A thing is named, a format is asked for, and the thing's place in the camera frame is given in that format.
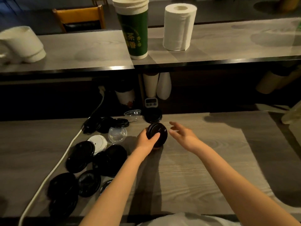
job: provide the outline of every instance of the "chair backrest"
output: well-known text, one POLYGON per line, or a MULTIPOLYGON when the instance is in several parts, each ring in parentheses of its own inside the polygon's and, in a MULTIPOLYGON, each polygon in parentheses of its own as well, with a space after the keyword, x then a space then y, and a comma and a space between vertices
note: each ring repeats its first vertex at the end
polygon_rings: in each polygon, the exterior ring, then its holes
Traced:
POLYGON ((102 5, 92 8, 52 10, 63 32, 105 29, 102 5))

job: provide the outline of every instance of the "green paper cup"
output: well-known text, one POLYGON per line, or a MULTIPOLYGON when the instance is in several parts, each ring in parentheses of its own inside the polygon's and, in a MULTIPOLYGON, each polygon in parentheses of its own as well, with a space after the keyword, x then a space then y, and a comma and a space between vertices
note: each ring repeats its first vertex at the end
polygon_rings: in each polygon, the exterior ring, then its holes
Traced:
POLYGON ((112 0, 132 59, 148 55, 149 0, 112 0))

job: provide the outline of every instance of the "left hand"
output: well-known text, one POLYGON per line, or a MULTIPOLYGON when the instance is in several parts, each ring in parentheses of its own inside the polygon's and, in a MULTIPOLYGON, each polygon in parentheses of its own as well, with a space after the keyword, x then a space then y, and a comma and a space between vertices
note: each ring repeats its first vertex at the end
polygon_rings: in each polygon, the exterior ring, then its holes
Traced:
POLYGON ((154 144, 160 137, 160 133, 156 133, 150 140, 146 136, 146 128, 137 137, 136 148, 133 151, 134 155, 137 155, 141 161, 152 151, 154 144))

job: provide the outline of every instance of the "forearm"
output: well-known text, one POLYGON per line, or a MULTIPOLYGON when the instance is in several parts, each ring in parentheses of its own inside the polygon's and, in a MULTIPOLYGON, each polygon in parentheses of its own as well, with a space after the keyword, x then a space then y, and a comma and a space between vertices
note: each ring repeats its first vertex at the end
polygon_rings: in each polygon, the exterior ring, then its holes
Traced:
POLYGON ((142 160, 141 156, 135 152, 128 157, 116 177, 82 220, 80 226, 118 226, 120 224, 126 201, 142 160))
POLYGON ((244 226, 300 226, 300 223, 236 172, 212 148, 200 143, 196 151, 244 226))

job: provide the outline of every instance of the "white power cord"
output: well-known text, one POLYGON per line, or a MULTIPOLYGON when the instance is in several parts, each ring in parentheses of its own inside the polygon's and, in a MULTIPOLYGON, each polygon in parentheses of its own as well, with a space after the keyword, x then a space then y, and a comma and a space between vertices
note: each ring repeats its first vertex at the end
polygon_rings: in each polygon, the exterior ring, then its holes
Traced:
POLYGON ((23 214, 20 217, 18 226, 22 226, 23 224, 23 220, 24 217, 26 216, 26 214, 28 213, 29 209, 31 208, 32 204, 34 203, 34 201, 36 200, 36 198, 38 197, 38 195, 40 194, 40 191, 43 189, 45 183, 47 182, 47 180, 50 178, 50 176, 53 174, 53 172, 58 168, 58 166, 62 163, 62 161, 64 160, 65 156, 67 155, 67 153, 70 150, 71 145, 73 144, 74 140, 79 136, 79 134, 82 132, 82 128, 81 130, 77 133, 77 135, 73 138, 73 140, 70 142, 67 150, 65 151, 64 155, 62 156, 62 158, 59 160, 59 162, 56 164, 56 166, 52 169, 52 171, 49 173, 49 175, 47 175, 47 177, 44 179, 44 181, 42 182, 42 184, 40 185, 38 191, 36 192, 36 194, 33 196, 33 198, 31 199, 31 201, 29 202, 28 206, 26 207, 26 209, 24 210, 23 214))
MULTIPOLYGON (((102 99, 101 102, 99 104, 99 106, 94 110, 94 112, 101 106, 101 104, 103 103, 103 99, 104 99, 104 91, 105 88, 103 86, 99 86, 99 93, 102 95, 102 99)), ((23 224, 23 220, 25 218, 25 216, 27 215, 29 209, 31 208, 32 204, 35 202, 36 198, 38 197, 38 195, 40 194, 41 190, 43 189, 45 183, 48 181, 48 179, 50 178, 50 176, 53 174, 53 172, 58 168, 58 166, 62 163, 62 161, 64 160, 65 156, 67 155, 67 153, 70 150, 71 145, 73 144, 74 140, 79 136, 79 134, 82 132, 83 127, 81 128, 81 130, 77 133, 77 135, 73 138, 73 140, 70 142, 67 150, 65 151, 64 155, 62 156, 62 158, 59 160, 59 162, 56 164, 56 166, 52 169, 52 171, 50 171, 49 175, 47 175, 47 177, 44 179, 44 181, 42 182, 42 184, 40 185, 38 191, 36 192, 36 194, 33 196, 33 198, 31 199, 31 201, 29 202, 28 206, 26 207, 26 209, 24 210, 24 212, 22 213, 18 226, 22 226, 23 224)))

